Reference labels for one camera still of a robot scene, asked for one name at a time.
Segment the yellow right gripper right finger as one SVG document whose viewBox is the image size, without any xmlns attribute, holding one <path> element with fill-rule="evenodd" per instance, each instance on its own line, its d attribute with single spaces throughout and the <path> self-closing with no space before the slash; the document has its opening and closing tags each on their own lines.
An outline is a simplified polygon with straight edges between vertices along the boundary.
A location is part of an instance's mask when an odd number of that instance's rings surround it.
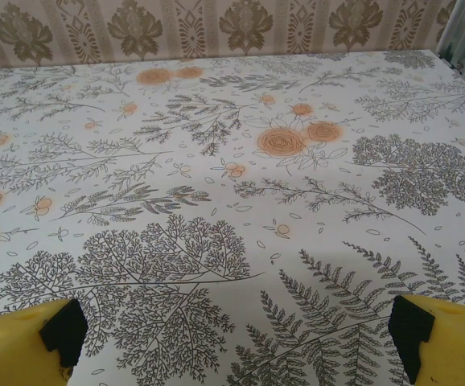
<svg viewBox="0 0 465 386">
<path fill-rule="evenodd" d="M 389 333 L 413 386 L 465 386 L 465 305 L 399 295 Z"/>
</svg>

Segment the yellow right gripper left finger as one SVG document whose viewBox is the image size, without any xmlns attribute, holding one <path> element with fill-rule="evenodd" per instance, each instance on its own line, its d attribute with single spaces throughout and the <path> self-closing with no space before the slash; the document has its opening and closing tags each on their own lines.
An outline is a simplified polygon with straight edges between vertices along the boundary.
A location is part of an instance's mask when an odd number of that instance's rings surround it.
<svg viewBox="0 0 465 386">
<path fill-rule="evenodd" d="M 76 299 L 0 316 L 0 386 L 68 386 L 87 333 Z"/>
</svg>

